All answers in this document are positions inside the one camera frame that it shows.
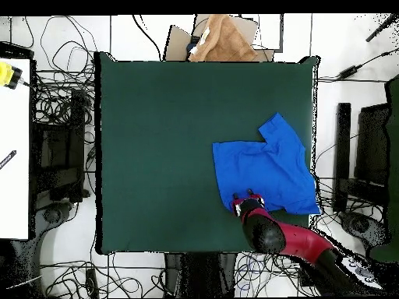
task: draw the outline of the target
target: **white sticker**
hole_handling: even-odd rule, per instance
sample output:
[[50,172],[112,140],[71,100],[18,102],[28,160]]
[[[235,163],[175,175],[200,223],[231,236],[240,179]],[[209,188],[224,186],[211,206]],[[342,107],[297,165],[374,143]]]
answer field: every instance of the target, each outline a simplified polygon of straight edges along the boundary
[[194,55],[196,53],[196,51],[198,51],[198,48],[195,46],[195,47],[191,48],[190,53]]
[[199,41],[200,46],[205,44],[205,40],[208,37],[209,32],[210,32],[209,27],[207,27],[207,29],[203,31],[203,35],[201,36],[201,40]]

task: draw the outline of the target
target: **pen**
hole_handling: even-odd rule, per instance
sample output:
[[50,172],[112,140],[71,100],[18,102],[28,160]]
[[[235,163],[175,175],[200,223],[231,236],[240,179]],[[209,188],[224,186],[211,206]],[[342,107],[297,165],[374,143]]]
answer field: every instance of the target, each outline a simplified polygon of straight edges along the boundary
[[16,150],[13,150],[9,155],[0,163],[0,170],[16,155]]

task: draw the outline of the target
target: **brown cloth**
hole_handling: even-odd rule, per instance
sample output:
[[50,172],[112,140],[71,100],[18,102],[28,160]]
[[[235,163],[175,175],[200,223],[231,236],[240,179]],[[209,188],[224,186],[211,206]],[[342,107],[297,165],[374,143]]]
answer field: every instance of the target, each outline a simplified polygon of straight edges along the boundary
[[229,15],[210,15],[204,33],[208,27],[205,43],[198,43],[196,53],[189,56],[191,62],[250,62],[256,57]]

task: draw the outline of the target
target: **blue t-shirt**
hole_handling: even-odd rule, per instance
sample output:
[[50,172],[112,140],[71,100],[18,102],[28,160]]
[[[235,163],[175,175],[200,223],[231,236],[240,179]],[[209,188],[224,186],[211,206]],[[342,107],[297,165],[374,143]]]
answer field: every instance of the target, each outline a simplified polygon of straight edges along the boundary
[[305,165],[305,147],[276,113],[259,128],[266,142],[213,143],[217,184],[224,206],[232,211],[233,194],[261,194],[268,211],[320,214],[316,185]]

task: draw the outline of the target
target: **green table surface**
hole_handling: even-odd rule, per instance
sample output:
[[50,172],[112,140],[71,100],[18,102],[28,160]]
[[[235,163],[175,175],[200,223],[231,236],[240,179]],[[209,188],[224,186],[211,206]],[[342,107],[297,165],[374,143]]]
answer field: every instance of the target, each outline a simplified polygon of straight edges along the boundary
[[[212,143],[264,141],[258,128],[279,112],[305,146],[309,167],[319,59],[115,62],[105,53],[95,58],[102,154],[96,249],[250,251],[239,219],[222,204]],[[309,224],[309,216],[284,210],[273,215]]]
[[386,128],[389,150],[388,192],[386,224],[391,235],[389,244],[370,251],[370,257],[379,262],[399,262],[399,78],[385,84],[390,117]]

